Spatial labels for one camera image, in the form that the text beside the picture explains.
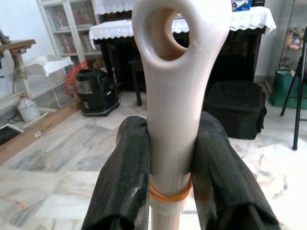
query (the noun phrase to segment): white tablecloth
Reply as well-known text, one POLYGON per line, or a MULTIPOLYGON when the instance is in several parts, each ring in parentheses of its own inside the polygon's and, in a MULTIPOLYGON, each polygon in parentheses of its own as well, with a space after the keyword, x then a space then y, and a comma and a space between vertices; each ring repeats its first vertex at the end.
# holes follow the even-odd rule
MULTIPOLYGON (((230 25, 230 30, 232 31, 263 28, 265 26, 267 27, 267 33, 276 29, 272 13, 268 8, 259 6, 252 7, 250 11, 232 13, 230 25)), ((185 19, 175 19, 172 30, 173 33, 186 33, 189 31, 189 27, 185 19)), ((131 20, 119 20, 95 25, 91 27, 89 33, 93 48, 95 48, 93 40, 132 36, 133 30, 131 20)))
POLYGON ((92 0, 95 14, 131 11, 134 0, 92 0))

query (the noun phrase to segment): green bag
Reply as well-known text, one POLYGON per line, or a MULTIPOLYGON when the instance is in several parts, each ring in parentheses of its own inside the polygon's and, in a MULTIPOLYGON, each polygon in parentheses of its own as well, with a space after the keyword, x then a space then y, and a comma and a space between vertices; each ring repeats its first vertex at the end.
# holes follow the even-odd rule
MULTIPOLYGON (((290 89, 293 77, 289 71, 286 70, 278 70, 275 73, 274 84, 272 89, 272 94, 269 99, 271 105, 276 107, 283 107, 284 102, 286 100, 288 91, 290 89)), ((295 80, 295 85, 292 90, 292 97, 297 97, 298 94, 298 78, 295 80)), ((307 86, 303 86, 303 97, 307 97, 307 86)), ((296 108, 297 99, 289 98, 288 108, 296 108)), ((302 109, 307 109, 307 100, 302 100, 302 109)))

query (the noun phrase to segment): black machine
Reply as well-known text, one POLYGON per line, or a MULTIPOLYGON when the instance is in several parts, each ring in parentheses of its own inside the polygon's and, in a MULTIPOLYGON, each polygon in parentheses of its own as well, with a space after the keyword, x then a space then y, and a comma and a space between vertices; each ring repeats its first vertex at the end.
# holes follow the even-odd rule
POLYGON ((84 69, 77 73, 82 113, 86 116, 108 116, 119 107, 118 90, 113 79, 98 69, 84 69))

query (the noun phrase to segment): white pole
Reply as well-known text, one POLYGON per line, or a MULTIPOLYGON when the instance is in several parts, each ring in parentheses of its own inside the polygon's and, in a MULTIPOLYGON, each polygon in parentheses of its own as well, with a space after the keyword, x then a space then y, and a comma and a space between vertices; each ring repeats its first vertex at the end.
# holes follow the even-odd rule
MULTIPOLYGON (((230 0, 136 0, 132 23, 146 79, 151 185, 174 196, 189 181, 207 81, 231 20, 230 0), (189 25, 188 49, 172 36, 180 12, 189 25)), ((151 199, 152 230, 177 230, 184 201, 151 199)))

